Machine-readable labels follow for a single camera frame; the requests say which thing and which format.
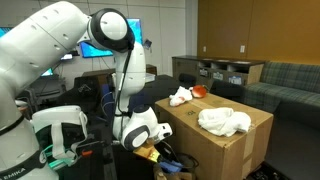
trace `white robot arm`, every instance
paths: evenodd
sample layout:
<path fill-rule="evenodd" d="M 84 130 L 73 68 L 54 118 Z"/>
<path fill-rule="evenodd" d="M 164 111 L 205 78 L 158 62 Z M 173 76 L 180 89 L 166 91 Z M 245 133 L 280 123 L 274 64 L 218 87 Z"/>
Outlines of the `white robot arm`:
<path fill-rule="evenodd" d="M 144 86 L 146 70 L 143 48 L 134 43 L 125 17 L 113 9 L 103 9 L 91 17 L 71 3 L 58 2 L 0 39 L 0 179 L 58 179 L 14 99 L 81 41 L 114 53 L 117 108 L 113 134 L 121 144 L 133 150 L 147 138 L 159 141 L 172 134 L 168 124 L 158 124 L 151 108 L 137 108 L 132 117 L 126 113 L 130 96 Z M 26 164 L 38 166 L 30 169 Z"/>

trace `sofa cushion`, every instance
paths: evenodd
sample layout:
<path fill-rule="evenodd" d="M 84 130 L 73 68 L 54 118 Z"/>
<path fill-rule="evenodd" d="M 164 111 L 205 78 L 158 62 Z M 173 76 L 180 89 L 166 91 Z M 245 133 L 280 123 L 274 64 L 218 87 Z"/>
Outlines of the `sofa cushion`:
<path fill-rule="evenodd" d="M 320 66 L 267 62 L 260 82 L 320 93 Z"/>
<path fill-rule="evenodd" d="M 246 86 L 244 103 L 273 113 L 280 102 L 299 102 L 320 107 L 320 94 L 268 83 Z"/>

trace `wall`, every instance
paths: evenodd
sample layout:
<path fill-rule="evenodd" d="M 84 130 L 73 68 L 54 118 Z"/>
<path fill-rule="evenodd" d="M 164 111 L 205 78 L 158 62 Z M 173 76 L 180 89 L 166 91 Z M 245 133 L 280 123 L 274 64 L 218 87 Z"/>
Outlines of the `wall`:
<path fill-rule="evenodd" d="M 186 12 L 194 11 L 192 8 L 186 9 L 186 0 L 68 1 L 75 4 L 85 14 L 92 14 L 102 8 L 115 8 L 126 17 L 140 18 L 143 38 L 152 41 L 152 48 L 145 50 L 146 62 L 157 66 L 158 74 L 172 75 L 171 57 L 186 54 L 186 41 L 193 43 L 190 48 L 195 48 L 194 37 L 186 40 Z M 14 27 L 31 14 L 54 2 L 56 0 L 1 0 L 0 26 Z M 83 72 L 114 66 L 113 57 L 84 59 L 78 56 L 72 61 L 61 63 L 55 72 L 66 79 L 67 89 L 70 89 L 73 87 L 74 78 L 81 76 Z"/>
<path fill-rule="evenodd" d="M 199 0 L 198 7 L 200 56 L 320 64 L 318 0 Z"/>

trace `black chair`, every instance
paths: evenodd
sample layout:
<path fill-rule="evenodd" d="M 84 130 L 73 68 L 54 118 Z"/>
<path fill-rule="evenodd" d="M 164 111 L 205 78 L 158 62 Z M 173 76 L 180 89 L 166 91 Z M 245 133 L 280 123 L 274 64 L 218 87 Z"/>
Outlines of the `black chair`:
<path fill-rule="evenodd" d="M 214 80 L 209 92 L 211 94 L 242 103 L 244 90 L 244 86 L 232 84 L 226 81 Z"/>
<path fill-rule="evenodd" d="M 193 75 L 181 73 L 179 75 L 179 82 L 182 87 L 188 89 L 196 85 L 197 78 Z"/>
<path fill-rule="evenodd" d="M 96 76 L 76 77 L 74 86 L 57 98 L 57 105 L 78 105 L 88 114 L 100 103 L 100 85 Z"/>

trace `white cloth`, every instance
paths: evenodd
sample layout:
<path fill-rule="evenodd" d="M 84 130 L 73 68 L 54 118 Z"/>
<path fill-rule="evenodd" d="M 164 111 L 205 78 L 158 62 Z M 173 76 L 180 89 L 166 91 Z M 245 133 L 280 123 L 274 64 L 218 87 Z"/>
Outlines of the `white cloth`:
<path fill-rule="evenodd" d="M 232 136 L 236 131 L 248 132 L 251 118 L 232 108 L 203 109 L 199 113 L 199 125 L 217 136 Z"/>
<path fill-rule="evenodd" d="M 180 104 L 192 100 L 191 91 L 180 86 L 175 95 L 170 95 L 170 106 L 179 106 Z"/>

